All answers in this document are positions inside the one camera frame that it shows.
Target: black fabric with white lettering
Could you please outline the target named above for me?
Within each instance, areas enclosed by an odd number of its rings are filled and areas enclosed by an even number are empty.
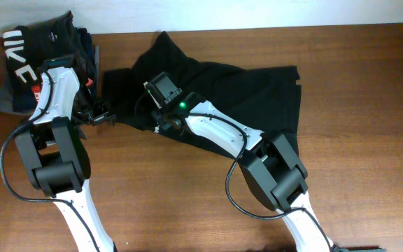
[[[142,54],[132,69],[118,69],[104,75],[102,96],[112,103],[118,121],[140,130],[154,130],[150,115],[155,107],[147,96],[134,116],[136,100],[143,94],[143,83],[161,72],[169,73],[185,93],[198,92],[229,117],[264,132],[282,132],[298,153],[297,126],[301,87],[295,66],[244,70],[214,62],[198,62],[186,57],[166,32]],[[174,129],[160,134],[221,155],[229,153],[214,143]]]
[[[92,50],[92,41],[88,39],[90,34],[74,28],[72,20],[71,11],[68,11],[55,19],[32,26],[18,26],[3,34],[14,111],[30,111],[36,107],[34,92],[39,95],[41,78],[35,70],[44,60],[79,51],[85,58],[88,77],[94,81],[92,88],[96,87],[94,55],[91,59],[86,53],[88,47]]]

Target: wooden table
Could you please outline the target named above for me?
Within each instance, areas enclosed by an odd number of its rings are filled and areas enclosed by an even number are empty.
[[[101,70],[130,67],[156,34],[95,35]],[[302,79],[300,157],[311,202],[340,246],[403,251],[403,24],[175,32],[199,61],[246,69],[294,64]],[[0,39],[0,84],[4,54]],[[0,147],[21,119],[0,113]],[[227,200],[231,160],[126,125],[84,127],[94,202],[120,251],[279,251],[283,221],[260,221]],[[8,177],[40,197],[11,144]],[[233,197],[258,214],[240,172]],[[77,251],[57,208],[11,197],[0,178],[0,252]]]

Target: white wall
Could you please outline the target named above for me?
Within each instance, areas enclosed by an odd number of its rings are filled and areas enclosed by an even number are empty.
[[[94,34],[403,22],[403,0],[0,0],[0,36],[67,10]]]

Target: black t-shirt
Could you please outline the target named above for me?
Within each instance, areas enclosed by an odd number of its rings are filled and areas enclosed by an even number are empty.
[[[137,99],[144,93],[143,83],[161,72],[171,75],[183,92],[197,92],[225,115],[264,132],[282,132],[298,154],[297,127],[301,87],[295,66],[245,70],[214,62],[198,62],[186,57],[162,32],[150,50],[142,54],[131,69],[106,72],[102,97],[111,103],[119,123],[140,130],[155,130],[157,122],[150,112],[155,104],[147,96],[134,116]],[[214,143],[193,134],[174,130],[160,134],[224,156],[231,155]]]

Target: pile of clothes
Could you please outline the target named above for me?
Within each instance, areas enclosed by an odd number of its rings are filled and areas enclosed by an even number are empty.
[[[91,92],[96,95],[98,72],[97,61],[94,59],[97,57],[94,55],[91,36],[86,29],[73,27],[71,13],[34,27],[17,27],[14,31],[10,31],[10,36],[4,35],[8,58],[7,82],[13,91],[14,112],[35,108],[32,87],[38,85],[40,80],[39,76],[36,81],[30,79],[29,71],[20,71],[20,67],[22,69],[29,64],[35,69],[43,60],[76,50],[87,58],[87,70],[94,81]],[[11,57],[11,52],[22,59]],[[144,93],[144,82],[162,72],[168,73],[175,86],[184,93],[201,94],[236,121],[264,132],[284,133],[298,153],[296,133],[301,87],[296,84],[299,75],[295,66],[245,70],[227,64],[198,62],[186,57],[169,35],[162,32],[152,48],[144,52],[132,68],[104,73],[102,98],[111,104],[119,123],[139,130],[153,130],[166,137],[229,156],[229,153],[207,139],[173,128],[166,131],[157,129],[157,122],[151,116],[155,103],[149,96],[137,104],[135,113],[136,102]]]

